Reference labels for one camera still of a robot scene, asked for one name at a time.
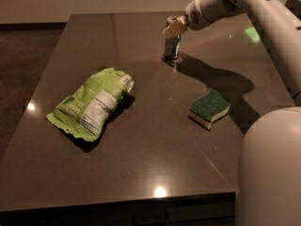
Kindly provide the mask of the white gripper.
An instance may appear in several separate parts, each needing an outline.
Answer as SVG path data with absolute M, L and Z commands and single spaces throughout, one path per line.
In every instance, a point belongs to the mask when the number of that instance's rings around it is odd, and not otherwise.
M 183 34 L 188 27 L 200 30 L 214 22 L 229 17 L 232 12 L 230 0 L 193 0 L 185 9 L 185 16 L 170 16 L 163 31 L 166 39 Z

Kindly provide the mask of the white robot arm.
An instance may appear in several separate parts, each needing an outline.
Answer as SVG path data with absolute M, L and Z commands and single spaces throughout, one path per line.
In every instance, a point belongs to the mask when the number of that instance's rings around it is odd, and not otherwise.
M 167 38 L 244 13 L 294 105 L 268 112 L 243 140 L 235 226 L 301 226 L 301 20 L 278 0 L 193 0 Z

